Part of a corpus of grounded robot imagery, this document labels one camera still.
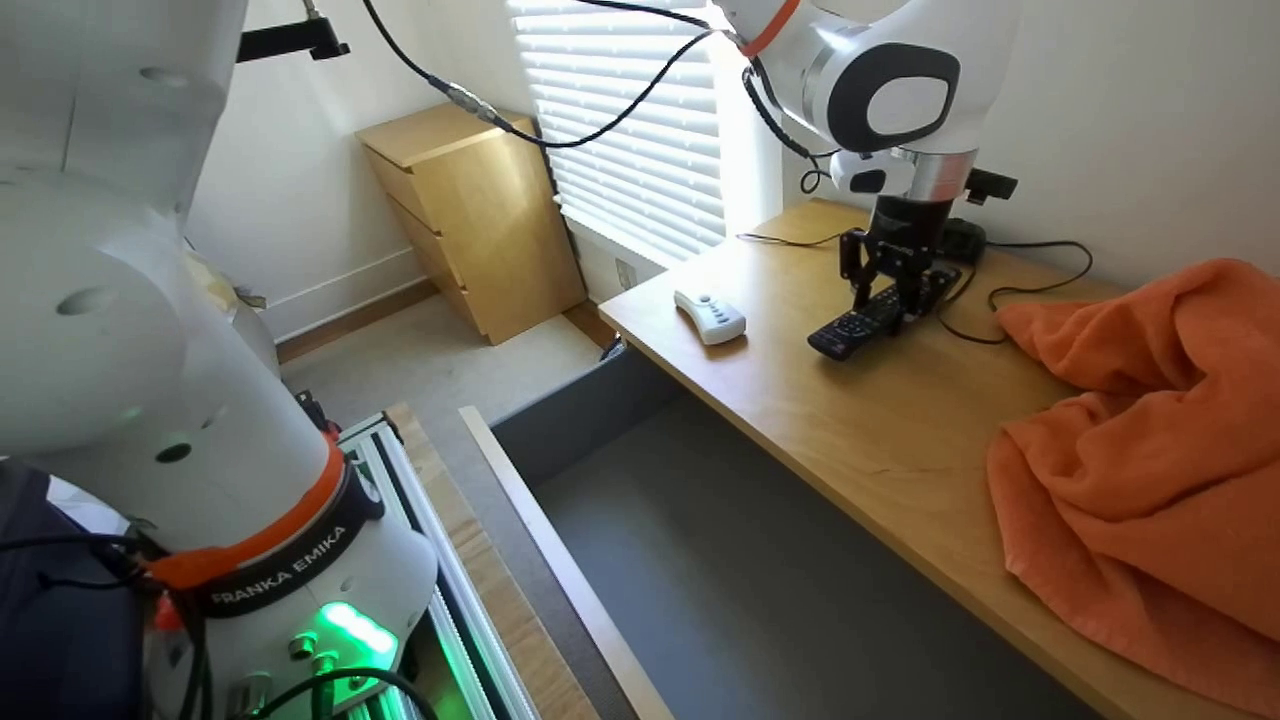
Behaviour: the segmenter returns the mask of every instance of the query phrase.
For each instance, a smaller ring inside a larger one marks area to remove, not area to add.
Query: window blinds
[[[701,12],[703,0],[653,0]],[[607,122],[694,37],[690,23],[569,0],[509,0],[541,133],[572,138]],[[569,221],[645,250],[690,259],[724,238],[721,118],[710,39],[595,144],[553,151]]]

